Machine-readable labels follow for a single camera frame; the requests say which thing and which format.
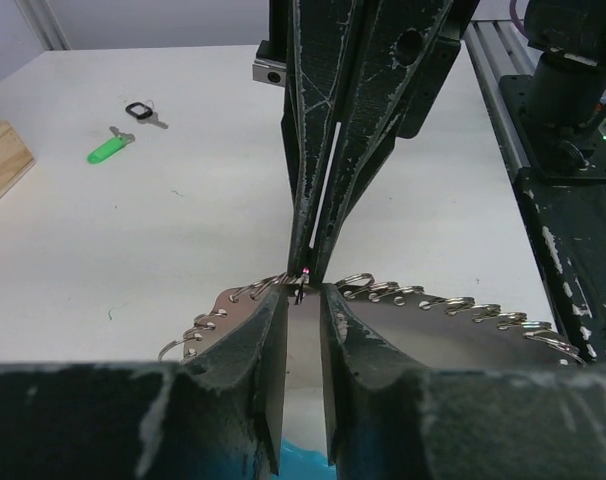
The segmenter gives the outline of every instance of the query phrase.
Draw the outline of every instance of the worn paint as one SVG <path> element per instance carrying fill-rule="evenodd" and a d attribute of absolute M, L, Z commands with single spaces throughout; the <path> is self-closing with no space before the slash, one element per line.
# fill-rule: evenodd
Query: worn paint
<path fill-rule="evenodd" d="M 423 401 L 420 405 L 421 411 L 421 434 L 423 437 L 427 437 L 430 430 L 438 422 L 439 419 L 439 403 L 435 402 L 432 398 L 432 379 L 430 375 L 424 375 L 422 378 L 423 388 L 421 392 L 423 394 Z"/>
<path fill-rule="evenodd" d="M 345 315 L 343 315 L 342 313 L 337 313 L 336 314 L 336 319 L 338 320 L 336 322 L 336 330 L 339 334 L 339 339 L 341 340 L 341 343 L 345 343 L 345 340 L 347 339 L 347 319 L 345 318 Z"/>
<path fill-rule="evenodd" d="M 589 389 L 600 387 L 603 390 L 606 401 L 606 375 L 602 373 L 594 373 L 581 371 L 571 378 L 558 378 L 552 372 L 524 372 L 523 374 L 514 377 L 510 382 L 515 387 L 531 387 L 537 385 L 546 388 L 558 388 L 559 386 L 574 387 L 579 389 Z"/>
<path fill-rule="evenodd" d="M 134 474 L 136 478 L 143 478 L 152 467 L 161 443 L 163 441 L 163 421 L 165 412 L 170 401 L 172 391 L 173 375 L 163 371 L 163 383 L 156 399 L 150 404 L 150 408 L 143 416 L 139 425 L 139 440 L 143 447 L 141 456 L 136 464 Z"/>
<path fill-rule="evenodd" d="M 585 296 L 585 292 L 583 291 L 583 287 L 581 286 L 581 282 L 579 282 L 578 278 L 574 278 L 574 282 L 576 282 L 576 286 L 579 287 L 579 291 L 581 292 L 581 297 L 583 297 L 583 310 L 587 311 L 587 315 L 592 317 L 592 310 L 587 303 L 587 297 Z"/>
<path fill-rule="evenodd" d="M 589 343 L 587 344 L 587 353 L 589 353 L 590 357 L 592 357 L 592 358 L 598 357 L 598 355 L 596 354 L 596 351 L 594 350 L 594 347 L 592 345 L 590 345 Z"/>
<path fill-rule="evenodd" d="M 556 248 L 556 238 L 554 235 L 552 235 L 552 232 L 550 232 L 550 229 L 547 227 L 543 227 L 543 238 L 545 239 L 547 248 L 552 255 L 556 269 L 559 273 L 563 273 L 563 265 L 561 264 L 561 259 L 559 258 L 559 251 Z"/>
<path fill-rule="evenodd" d="M 590 423 L 590 427 L 592 427 L 592 431 L 594 432 L 595 437 L 598 442 L 601 444 L 601 450 L 606 456 L 606 435 L 603 434 L 605 428 L 603 424 L 599 422 L 598 417 L 594 414 L 594 411 L 590 407 L 590 405 L 585 401 L 582 395 L 577 392 L 570 392 L 576 404 L 583 410 L 585 417 Z"/>
<path fill-rule="evenodd" d="M 572 415 L 572 410 L 570 410 L 570 407 L 565 401 L 565 399 L 561 399 L 561 401 L 559 402 L 559 407 L 561 409 L 561 413 L 563 414 L 565 426 L 570 432 L 576 433 L 577 430 L 576 422 L 574 421 L 574 415 Z"/>
<path fill-rule="evenodd" d="M 585 327 L 581 327 L 580 331 L 581 331 L 581 334 L 583 335 L 583 340 L 589 340 L 590 337 L 592 336 L 592 331 Z"/>
<path fill-rule="evenodd" d="M 592 311 L 589 308 L 581 308 L 572 305 L 572 313 L 577 317 L 592 317 Z"/>

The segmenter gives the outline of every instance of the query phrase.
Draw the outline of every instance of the white table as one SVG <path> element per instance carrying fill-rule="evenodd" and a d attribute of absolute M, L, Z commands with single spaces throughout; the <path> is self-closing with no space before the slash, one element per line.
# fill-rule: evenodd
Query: white table
<path fill-rule="evenodd" d="M 283 91 L 251 81 L 254 52 L 45 53 L 0 83 L 0 119 L 37 159 L 0 201 L 0 362 L 155 360 L 220 291 L 284 270 Z M 169 130 L 123 112 L 148 99 Z M 136 142 L 89 165 L 110 125 Z M 327 278 L 364 271 L 552 320 L 465 51 Z"/>

